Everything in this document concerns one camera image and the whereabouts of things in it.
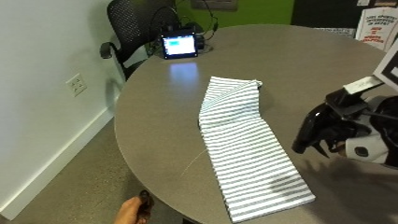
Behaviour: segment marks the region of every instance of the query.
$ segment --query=gray carpet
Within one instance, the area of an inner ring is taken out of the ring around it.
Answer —
[[[6,224],[113,223],[122,202],[144,189],[117,147],[113,120]],[[156,200],[150,224],[181,223],[181,215]]]

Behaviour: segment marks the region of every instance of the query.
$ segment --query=baseboard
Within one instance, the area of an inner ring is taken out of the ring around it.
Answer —
[[[113,118],[113,106],[104,109],[98,116],[86,124],[82,130],[74,135],[72,140],[65,144],[60,153],[48,161],[41,171],[37,172],[26,185],[14,194],[9,202],[0,208],[0,215],[8,220],[13,220],[18,213],[24,210],[36,195],[48,185],[53,177],[61,172],[66,164],[85,147],[93,136]]]

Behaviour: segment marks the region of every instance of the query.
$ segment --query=green wall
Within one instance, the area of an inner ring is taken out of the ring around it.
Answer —
[[[189,0],[176,2],[179,16],[189,17],[206,29],[210,21],[207,10],[191,9]],[[294,0],[237,0],[237,3],[237,11],[213,10],[218,17],[218,27],[258,23],[290,24]]]

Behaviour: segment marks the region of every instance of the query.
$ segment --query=chair backrest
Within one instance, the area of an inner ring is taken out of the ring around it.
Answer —
[[[120,63],[128,60],[140,46],[156,39],[164,24],[176,22],[174,12],[166,8],[173,6],[173,0],[113,0],[109,3],[108,18],[121,43],[116,52]]]

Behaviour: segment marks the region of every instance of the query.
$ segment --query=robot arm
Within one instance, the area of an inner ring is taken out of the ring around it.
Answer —
[[[326,95],[303,120],[293,150],[302,154],[307,147],[326,157],[345,150],[347,158],[383,163],[398,169],[398,96],[362,99],[362,93],[387,84],[398,91],[398,41],[392,44],[374,76],[365,77]]]

